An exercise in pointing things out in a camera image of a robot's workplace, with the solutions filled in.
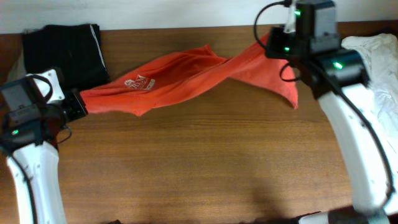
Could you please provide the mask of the beige folded garment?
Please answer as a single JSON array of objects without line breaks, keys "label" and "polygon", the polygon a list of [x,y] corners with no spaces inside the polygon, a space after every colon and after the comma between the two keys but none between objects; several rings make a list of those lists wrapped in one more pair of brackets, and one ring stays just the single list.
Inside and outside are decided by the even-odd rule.
[{"label": "beige folded garment", "polygon": [[27,74],[24,62],[24,52],[22,51],[17,61],[12,66],[8,73],[7,82],[12,82],[25,77]]}]

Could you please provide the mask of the white crumpled garment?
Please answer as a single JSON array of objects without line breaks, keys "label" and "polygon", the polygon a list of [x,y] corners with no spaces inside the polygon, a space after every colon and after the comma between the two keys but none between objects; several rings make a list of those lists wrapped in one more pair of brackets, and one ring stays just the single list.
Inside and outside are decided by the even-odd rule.
[{"label": "white crumpled garment", "polygon": [[370,77],[373,113],[378,136],[387,145],[391,169],[397,173],[397,37],[378,34],[370,37],[350,36],[341,46],[357,51]]}]

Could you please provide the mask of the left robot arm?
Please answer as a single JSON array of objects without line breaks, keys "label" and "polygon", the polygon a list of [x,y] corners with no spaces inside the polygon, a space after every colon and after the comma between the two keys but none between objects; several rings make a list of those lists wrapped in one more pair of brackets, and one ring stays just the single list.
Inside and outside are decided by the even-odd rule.
[{"label": "left robot arm", "polygon": [[66,223],[58,181],[57,136],[68,123],[88,114],[77,89],[65,99],[32,104],[8,113],[1,136],[16,190],[20,223]]}]

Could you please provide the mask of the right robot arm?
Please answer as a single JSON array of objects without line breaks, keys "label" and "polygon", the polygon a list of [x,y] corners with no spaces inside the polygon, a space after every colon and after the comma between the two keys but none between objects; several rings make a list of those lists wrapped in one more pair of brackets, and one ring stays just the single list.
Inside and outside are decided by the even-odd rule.
[{"label": "right robot arm", "polygon": [[376,117],[371,79],[359,52],[344,49],[333,1],[282,1],[293,31],[273,27],[268,58],[300,71],[335,133],[351,184],[352,203],[292,218],[292,223],[396,223],[397,151]]}]

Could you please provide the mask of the black folded shorts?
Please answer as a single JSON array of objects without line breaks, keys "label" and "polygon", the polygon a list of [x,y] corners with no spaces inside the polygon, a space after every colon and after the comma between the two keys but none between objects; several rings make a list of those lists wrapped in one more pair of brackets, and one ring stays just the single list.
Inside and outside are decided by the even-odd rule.
[{"label": "black folded shorts", "polygon": [[109,82],[98,24],[47,25],[22,35],[22,46],[27,72],[59,68],[64,90],[88,90]]}]

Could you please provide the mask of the red t-shirt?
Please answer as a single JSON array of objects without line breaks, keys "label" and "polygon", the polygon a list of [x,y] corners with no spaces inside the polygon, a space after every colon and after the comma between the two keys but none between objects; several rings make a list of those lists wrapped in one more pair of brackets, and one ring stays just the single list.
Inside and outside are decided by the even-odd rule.
[{"label": "red t-shirt", "polygon": [[210,45],[204,45],[159,57],[80,95],[89,113],[118,111],[142,116],[152,109],[190,100],[232,78],[277,93],[297,109],[296,85],[279,76],[286,63],[267,58],[258,43],[231,58],[221,57]]}]

